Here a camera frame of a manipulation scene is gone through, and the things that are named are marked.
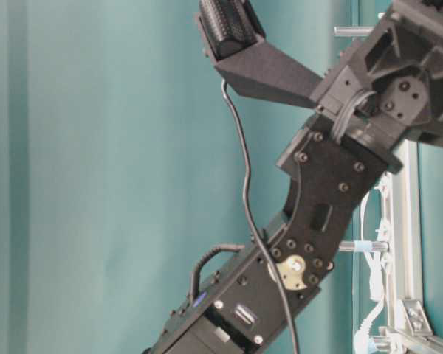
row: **black cable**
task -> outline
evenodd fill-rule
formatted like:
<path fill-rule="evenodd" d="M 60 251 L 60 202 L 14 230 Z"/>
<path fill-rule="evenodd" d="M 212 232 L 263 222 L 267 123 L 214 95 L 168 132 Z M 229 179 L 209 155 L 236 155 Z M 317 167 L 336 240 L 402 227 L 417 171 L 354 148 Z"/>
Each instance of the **black cable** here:
<path fill-rule="evenodd" d="M 221 91 L 223 92 L 223 98 L 225 102 L 228 104 L 228 107 L 235 119 L 236 129 L 238 131 L 238 137 L 241 143 L 241 149 L 243 150 L 244 157 L 244 165 L 246 167 L 246 173 L 244 174 L 244 185 L 243 185 L 243 204 L 244 204 L 244 213 L 246 214 L 246 219 L 250 226 L 253 237 L 256 241 L 256 244 L 261 249 L 262 254 L 266 258 L 269 266 L 272 269 L 274 274 L 275 282 L 279 289 L 279 294 L 281 295 L 282 304 L 284 306 L 284 310 L 286 312 L 287 324 L 289 325 L 290 333 L 292 335 L 292 346 L 294 348 L 294 354 L 299 354 L 298 347 L 298 336 L 297 336 L 297 328 L 295 326 L 294 316 L 292 315 L 292 311 L 290 309 L 289 300 L 287 299 L 286 289 L 284 287 L 284 283 L 281 279 L 281 275 L 279 274 L 279 270 L 277 265 L 275 264 L 267 246 L 264 244 L 261 236 L 259 236 L 259 231 L 256 228 L 256 225 L 253 220 L 253 214 L 250 209 L 250 200 L 249 200 L 249 191 L 250 191 L 250 182 L 251 182 L 251 161 L 250 154 L 248 152 L 246 139 L 244 137 L 243 126 L 241 124 L 241 120 L 238 115 L 238 111 L 236 110 L 235 105 L 233 104 L 230 96 L 227 93 L 227 82 L 223 80 L 221 82 Z"/>
<path fill-rule="evenodd" d="M 205 264 L 208 263 L 212 258 L 214 258 L 218 253 L 221 252 L 240 252 L 244 248 L 244 245 L 232 245 L 232 244 L 221 244 L 213 247 L 210 251 L 202 256 L 200 261 L 196 264 L 195 268 L 190 275 L 190 289 L 189 289 L 189 301 L 193 305 L 197 296 L 199 295 L 199 283 L 200 283 L 200 273 Z"/>

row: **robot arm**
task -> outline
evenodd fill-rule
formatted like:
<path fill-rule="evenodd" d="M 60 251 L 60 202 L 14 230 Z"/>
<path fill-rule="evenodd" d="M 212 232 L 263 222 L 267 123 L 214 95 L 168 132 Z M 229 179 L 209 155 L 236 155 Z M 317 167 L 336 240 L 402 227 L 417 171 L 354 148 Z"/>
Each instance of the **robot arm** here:
<path fill-rule="evenodd" d="M 205 50 L 236 92 L 315 109 L 278 160 L 291 187 L 261 231 L 296 315 L 334 268 L 363 196 L 400 170 L 394 148 L 443 146 L 443 1 L 394 1 L 323 79 L 266 41 L 248 0 L 201 0 L 200 9 Z M 145 353 L 262 353 L 286 327 L 275 279 L 257 244 L 240 247 Z"/>

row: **teal curtain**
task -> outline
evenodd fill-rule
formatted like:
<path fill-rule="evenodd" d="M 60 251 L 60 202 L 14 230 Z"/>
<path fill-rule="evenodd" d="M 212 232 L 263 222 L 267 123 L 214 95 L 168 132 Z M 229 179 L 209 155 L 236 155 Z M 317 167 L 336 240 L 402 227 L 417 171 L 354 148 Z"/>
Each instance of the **teal curtain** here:
<path fill-rule="evenodd" d="M 349 0 L 254 1 L 269 40 L 324 73 Z M 0 354 L 139 353 L 199 256 L 243 242 L 244 166 L 197 1 L 0 0 Z M 236 98 L 264 225 L 275 160 L 310 115 Z M 220 257 L 207 272 L 224 259 Z M 303 353 L 351 352 L 351 257 L 301 314 Z M 284 334 L 270 353 L 288 353 Z"/>

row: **screw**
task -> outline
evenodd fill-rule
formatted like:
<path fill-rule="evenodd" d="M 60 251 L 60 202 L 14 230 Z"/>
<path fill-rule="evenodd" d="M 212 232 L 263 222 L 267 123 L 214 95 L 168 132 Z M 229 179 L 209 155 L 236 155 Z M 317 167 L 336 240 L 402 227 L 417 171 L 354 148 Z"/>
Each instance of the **screw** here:
<path fill-rule="evenodd" d="M 404 81 L 404 82 L 400 83 L 400 85 L 399 85 L 400 91 L 404 91 L 404 92 L 408 91 L 408 89 L 410 87 L 411 87 L 411 85 L 408 81 Z"/>
<path fill-rule="evenodd" d="M 419 314 L 413 308 L 409 308 L 407 313 L 410 317 L 418 317 L 419 316 Z"/>
<path fill-rule="evenodd" d="M 281 256 L 281 250 L 278 249 L 277 247 L 272 249 L 272 256 L 274 256 L 274 258 L 279 258 Z"/>
<path fill-rule="evenodd" d="M 240 276 L 238 278 L 238 284 L 241 285 L 241 286 L 248 285 L 248 278 L 246 278 L 244 275 Z"/>
<path fill-rule="evenodd" d="M 316 275 L 311 274 L 309 277 L 309 281 L 311 284 L 317 285 L 320 280 L 318 279 L 318 277 Z"/>
<path fill-rule="evenodd" d="M 306 153 L 296 153 L 295 159 L 303 164 L 309 160 L 309 156 Z"/>
<path fill-rule="evenodd" d="M 357 162 L 354 164 L 354 170 L 358 173 L 364 172 L 366 166 L 362 162 Z"/>
<path fill-rule="evenodd" d="M 420 321 L 413 321 L 412 325 L 414 330 L 421 330 L 423 328 L 423 324 Z"/>
<path fill-rule="evenodd" d="M 255 342 L 257 345 L 261 345 L 261 344 L 263 344 L 263 341 L 264 341 L 264 339 L 263 339 L 263 337 L 261 337 L 260 335 L 257 335 L 257 336 L 254 337 L 254 342 Z"/>
<path fill-rule="evenodd" d="M 385 110 L 386 111 L 392 111 L 394 109 L 396 105 L 394 104 L 394 102 L 389 101 L 385 104 Z"/>
<path fill-rule="evenodd" d="M 290 238 L 287 240 L 287 247 L 289 247 L 290 249 L 294 249 L 295 247 L 297 247 L 297 243 L 295 242 L 295 240 Z"/>
<path fill-rule="evenodd" d="M 215 308 L 217 309 L 217 310 L 221 310 L 222 308 L 223 308 L 223 301 L 221 301 L 221 300 L 216 300 L 214 303 L 213 303 L 213 305 L 215 306 Z"/>
<path fill-rule="evenodd" d="M 303 249 L 305 250 L 305 252 L 307 253 L 313 253 L 313 251 L 315 250 L 314 246 L 312 246 L 310 243 L 307 243 Z"/>
<path fill-rule="evenodd" d="M 313 139 L 316 142 L 322 142 L 323 141 L 323 134 L 320 131 L 318 131 L 317 133 L 314 134 Z"/>
<path fill-rule="evenodd" d="M 323 261 L 320 258 L 315 258 L 313 260 L 313 266 L 315 268 L 322 268 L 323 267 Z"/>
<path fill-rule="evenodd" d="M 346 193 L 349 191 L 349 184 L 342 182 L 338 185 L 338 189 L 340 190 L 340 192 Z"/>
<path fill-rule="evenodd" d="M 297 260 L 293 260 L 292 258 L 289 258 L 288 264 L 289 264 L 289 267 L 293 271 L 301 271 L 302 270 L 302 263 L 300 263 Z"/>

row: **knurled black roller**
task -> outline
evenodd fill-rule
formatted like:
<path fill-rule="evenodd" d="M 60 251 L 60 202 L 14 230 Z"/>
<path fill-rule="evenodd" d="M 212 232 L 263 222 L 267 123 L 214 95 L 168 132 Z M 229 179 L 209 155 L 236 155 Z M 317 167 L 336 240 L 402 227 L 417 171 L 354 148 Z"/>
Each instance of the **knurled black roller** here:
<path fill-rule="evenodd" d="M 255 31 L 239 0 L 200 0 L 205 33 L 218 59 L 224 59 L 256 42 Z"/>

